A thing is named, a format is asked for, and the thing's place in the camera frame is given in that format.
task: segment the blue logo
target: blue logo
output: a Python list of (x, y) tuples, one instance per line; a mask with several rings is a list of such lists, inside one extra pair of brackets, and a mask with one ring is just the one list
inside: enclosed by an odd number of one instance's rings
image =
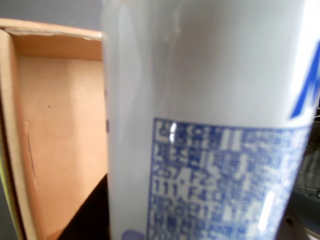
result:
[(292, 112), (291, 119), (299, 116), (304, 108), (305, 101), (307, 100), (308, 93), (312, 94), (312, 99), (309, 102), (311, 106), (317, 101), (319, 88), (320, 88), (320, 76), (319, 76), (319, 60), (320, 60), (320, 42), (318, 43), (318, 47), (316, 49), (308, 76), (296, 103), (296, 106)]
[(135, 230), (127, 230), (122, 234), (122, 240), (144, 240), (144, 235)]

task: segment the box flap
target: box flap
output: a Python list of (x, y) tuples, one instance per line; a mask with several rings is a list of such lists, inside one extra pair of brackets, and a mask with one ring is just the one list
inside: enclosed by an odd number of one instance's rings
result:
[(7, 18), (0, 18), (0, 29), (12, 35), (67, 35), (99, 41), (102, 37), (99, 31)]

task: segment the gray wall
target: gray wall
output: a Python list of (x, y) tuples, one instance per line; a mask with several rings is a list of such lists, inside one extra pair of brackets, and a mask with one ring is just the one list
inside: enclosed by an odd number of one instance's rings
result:
[(0, 0), (0, 18), (101, 30), (102, 0)]

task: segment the cardboard box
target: cardboard box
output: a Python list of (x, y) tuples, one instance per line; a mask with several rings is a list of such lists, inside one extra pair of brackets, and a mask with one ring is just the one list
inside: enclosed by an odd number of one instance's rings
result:
[(20, 238), (57, 239), (107, 172), (101, 33), (0, 19), (0, 157)]

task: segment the bottle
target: bottle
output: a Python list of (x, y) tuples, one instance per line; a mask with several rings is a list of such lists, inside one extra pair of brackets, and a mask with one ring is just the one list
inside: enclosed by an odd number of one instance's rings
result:
[(114, 240), (273, 240), (319, 99), (318, 0), (104, 9)]

